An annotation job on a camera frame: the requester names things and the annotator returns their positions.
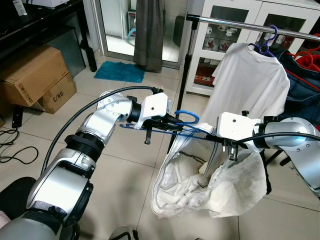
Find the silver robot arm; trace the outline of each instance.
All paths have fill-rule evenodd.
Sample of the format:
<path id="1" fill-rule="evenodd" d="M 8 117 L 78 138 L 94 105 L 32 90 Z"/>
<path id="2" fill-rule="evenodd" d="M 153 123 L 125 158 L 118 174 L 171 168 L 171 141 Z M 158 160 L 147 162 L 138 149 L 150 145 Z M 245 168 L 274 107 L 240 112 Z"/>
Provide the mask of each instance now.
<path id="1" fill-rule="evenodd" d="M 229 112 L 224 112 L 218 117 L 215 135 L 241 141 L 275 133 L 301 133 L 320 137 L 319 131 L 303 118 L 290 117 L 278 121 L 277 117 L 265 117 L 262 122 L 260 119 L 248 118 L 247 114 L 237 115 Z M 256 153 L 263 149 L 283 150 L 290 157 L 306 185 L 320 198 L 320 141 L 302 136 L 284 135 L 261 137 L 244 141 L 243 144 Z"/>
<path id="2" fill-rule="evenodd" d="M 90 178 L 116 122 L 133 123 L 134 128 L 149 131 L 152 127 L 181 131 L 175 123 L 183 121 L 168 114 L 169 104 L 163 92 L 147 96 L 141 104 L 135 97 L 120 93 L 99 101 L 96 111 L 65 139 L 66 148 L 32 187 L 27 211 L 0 229 L 0 240 L 58 240 L 62 228 L 76 224 L 82 217 L 93 191 Z"/>

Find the doorway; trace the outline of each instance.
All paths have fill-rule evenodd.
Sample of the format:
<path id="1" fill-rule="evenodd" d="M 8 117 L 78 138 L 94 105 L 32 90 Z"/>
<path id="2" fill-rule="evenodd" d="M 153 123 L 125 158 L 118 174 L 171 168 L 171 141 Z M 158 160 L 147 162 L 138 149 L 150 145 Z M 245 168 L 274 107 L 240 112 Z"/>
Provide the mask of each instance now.
<path id="1" fill-rule="evenodd" d="M 180 46 L 188 0 L 164 0 L 162 65 L 179 68 Z M 137 0 L 95 0 L 101 53 L 133 60 Z"/>

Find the glass cabinet door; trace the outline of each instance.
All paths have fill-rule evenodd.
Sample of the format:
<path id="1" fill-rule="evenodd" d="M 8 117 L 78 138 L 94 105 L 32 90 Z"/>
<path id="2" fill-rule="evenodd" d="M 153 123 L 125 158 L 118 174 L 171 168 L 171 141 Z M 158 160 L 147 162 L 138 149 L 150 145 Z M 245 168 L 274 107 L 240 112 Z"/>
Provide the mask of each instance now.
<path id="1" fill-rule="evenodd" d="M 254 24 L 267 27 L 275 25 L 278 29 L 308 34 L 319 16 L 319 10 L 263 2 Z M 260 45 L 273 36 L 272 33 L 251 31 L 247 41 Z M 268 42 L 268 45 L 272 48 L 271 50 L 289 50 L 295 54 L 303 42 L 303 39 L 279 34 L 274 40 Z"/>
<path id="2" fill-rule="evenodd" d="M 211 18 L 244 23 L 249 10 L 224 6 L 213 6 Z M 241 29 L 208 24 L 202 49 L 225 53 L 229 46 L 238 41 Z"/>
<path id="3" fill-rule="evenodd" d="M 290 16 L 281 16 L 276 14 L 268 14 L 264 26 L 274 25 L 279 29 L 285 29 L 289 31 L 299 32 L 302 26 L 305 23 L 305 19 L 290 17 Z M 260 45 L 265 43 L 268 39 L 274 37 L 275 35 L 267 32 L 260 32 L 255 43 Z M 268 42 L 268 46 L 276 49 L 289 49 L 291 44 L 294 41 L 292 36 L 278 35 L 274 40 Z"/>
<path id="4" fill-rule="evenodd" d="M 194 83 L 213 88 L 215 84 L 214 71 L 219 63 L 219 60 L 200 57 L 194 76 Z"/>

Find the white cloth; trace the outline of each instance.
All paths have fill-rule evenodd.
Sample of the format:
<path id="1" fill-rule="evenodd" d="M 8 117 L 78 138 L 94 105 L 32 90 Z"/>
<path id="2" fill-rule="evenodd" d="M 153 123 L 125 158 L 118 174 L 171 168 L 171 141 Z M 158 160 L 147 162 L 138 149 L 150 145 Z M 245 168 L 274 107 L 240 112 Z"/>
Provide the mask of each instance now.
<path id="1" fill-rule="evenodd" d="M 3 211 L 0 211 L 0 229 L 10 221 L 10 218 Z"/>
<path id="2" fill-rule="evenodd" d="M 249 111 L 252 119 L 277 116 L 284 110 L 290 87 L 287 74 L 274 57 L 263 56 L 247 43 L 234 43 L 214 71 L 214 89 L 200 121 L 216 125 L 223 112 Z M 266 174 L 259 153 L 241 149 L 238 162 L 228 160 L 220 146 L 178 136 L 166 156 L 153 186 L 151 207 L 160 217 L 207 209 L 210 216 L 228 217 L 245 213 L 266 193 Z M 206 164 L 194 157 L 213 159 L 207 187 L 200 187 Z"/>
<path id="3" fill-rule="evenodd" d="M 277 58 L 261 55 L 245 42 L 234 43 L 215 69 L 214 89 L 201 121 L 216 125 L 223 112 L 249 111 L 251 119 L 284 111 L 290 81 Z"/>

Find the gray curtain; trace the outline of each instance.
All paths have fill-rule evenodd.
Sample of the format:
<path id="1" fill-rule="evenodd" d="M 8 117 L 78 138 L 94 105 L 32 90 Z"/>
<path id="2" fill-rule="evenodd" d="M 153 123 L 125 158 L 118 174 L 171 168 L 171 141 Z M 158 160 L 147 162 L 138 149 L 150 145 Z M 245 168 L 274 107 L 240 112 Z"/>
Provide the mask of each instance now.
<path id="1" fill-rule="evenodd" d="M 163 0 L 137 0 L 133 60 L 149 72 L 161 72 L 164 41 L 163 11 Z"/>

